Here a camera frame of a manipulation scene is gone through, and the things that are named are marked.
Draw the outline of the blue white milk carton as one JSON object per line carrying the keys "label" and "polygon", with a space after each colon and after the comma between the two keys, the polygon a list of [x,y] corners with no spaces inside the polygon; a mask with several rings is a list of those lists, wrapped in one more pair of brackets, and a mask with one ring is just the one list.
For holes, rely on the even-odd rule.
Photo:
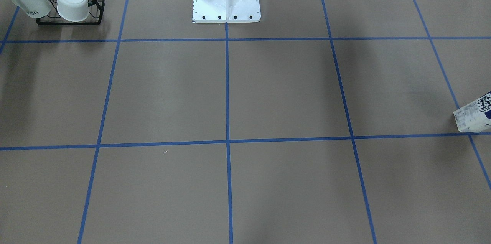
{"label": "blue white milk carton", "polygon": [[460,132],[480,133],[491,128],[491,93],[472,101],[453,112]]}

